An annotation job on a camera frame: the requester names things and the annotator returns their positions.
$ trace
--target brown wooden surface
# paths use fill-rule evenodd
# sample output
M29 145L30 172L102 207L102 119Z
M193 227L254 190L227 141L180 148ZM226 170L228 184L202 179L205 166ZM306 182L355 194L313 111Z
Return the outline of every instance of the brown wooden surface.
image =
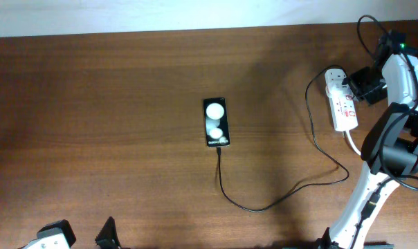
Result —
M108 216L122 244L138 248L252 248L321 237L362 164L334 132L323 76L310 92L318 141L351 176L261 214L221 195L201 101L226 98L232 143L222 172L239 203L259 208L299 181L340 179L344 171L333 171L312 145L304 93L327 65L351 73L371 64L355 26L0 38L0 248L18 248L59 219L71 223L74 248L94 248ZM386 26L418 46L418 21ZM379 35L364 25L370 48ZM358 146L386 106L356 104ZM418 248L418 193L398 189L367 241Z

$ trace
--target wood grain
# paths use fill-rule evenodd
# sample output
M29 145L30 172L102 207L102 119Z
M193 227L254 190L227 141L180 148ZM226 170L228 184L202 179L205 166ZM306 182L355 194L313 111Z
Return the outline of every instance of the wood grain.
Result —
M386 26L418 46L418 21ZM363 34L373 48L378 30ZM259 208L300 181L345 175L312 145L305 87L330 64L354 72L370 63L355 24L1 38L0 248L60 219L74 248L94 248L108 216L132 248L313 241L343 211L362 163L334 132L324 80L309 93L318 141L351 176L261 214L221 195L202 99L226 98L226 191ZM386 106L356 104L357 145ZM367 241L418 248L418 193L397 190Z

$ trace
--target white cable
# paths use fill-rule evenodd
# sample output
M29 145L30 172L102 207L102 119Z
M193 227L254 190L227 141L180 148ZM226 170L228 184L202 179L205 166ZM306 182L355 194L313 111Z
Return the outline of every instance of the white cable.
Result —
M355 153L357 153L359 156L361 156L361 152L360 150L355 146L354 141L352 140L352 137L350 136L350 132L349 131L345 131L346 136L347 136L347 140L349 141L350 146L352 147L352 149L355 151Z

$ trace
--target white power strip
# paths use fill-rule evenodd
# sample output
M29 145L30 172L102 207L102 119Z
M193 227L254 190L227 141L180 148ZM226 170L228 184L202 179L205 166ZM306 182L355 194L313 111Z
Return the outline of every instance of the white power strip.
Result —
M348 85L342 85L346 74L341 69L329 69L325 74L326 94L331 105L336 131L349 131L358 126L354 99Z

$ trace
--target black rectangular device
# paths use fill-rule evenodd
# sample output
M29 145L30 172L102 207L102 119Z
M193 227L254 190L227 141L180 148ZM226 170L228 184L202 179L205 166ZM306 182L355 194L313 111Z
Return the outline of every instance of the black rectangular device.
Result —
M208 147L229 146L230 136L226 100L224 98L203 100L203 112Z

